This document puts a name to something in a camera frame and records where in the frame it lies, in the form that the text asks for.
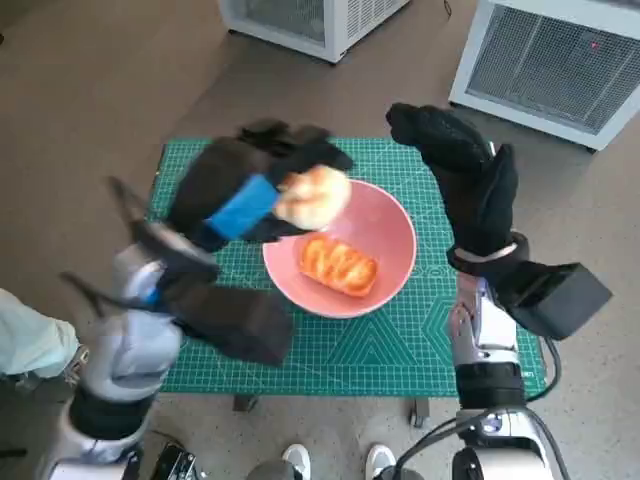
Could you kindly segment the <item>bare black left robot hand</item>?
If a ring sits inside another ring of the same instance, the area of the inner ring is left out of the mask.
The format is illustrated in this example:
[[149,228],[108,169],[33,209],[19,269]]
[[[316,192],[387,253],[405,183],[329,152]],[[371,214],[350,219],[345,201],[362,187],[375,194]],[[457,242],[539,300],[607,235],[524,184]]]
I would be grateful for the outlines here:
[[198,247],[215,252],[232,240],[269,243],[306,233],[298,220],[278,218],[277,201],[292,180],[315,167],[344,174],[352,159],[320,127],[291,128],[261,119],[220,137],[191,162],[167,221]]

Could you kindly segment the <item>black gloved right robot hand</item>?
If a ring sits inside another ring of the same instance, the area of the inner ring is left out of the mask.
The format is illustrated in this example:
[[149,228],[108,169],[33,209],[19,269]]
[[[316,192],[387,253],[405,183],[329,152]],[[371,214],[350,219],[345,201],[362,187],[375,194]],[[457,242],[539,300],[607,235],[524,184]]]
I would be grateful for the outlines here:
[[386,113],[397,143],[417,149],[443,199],[454,245],[486,257],[512,243],[518,174],[511,145],[496,153],[451,110],[393,104]]

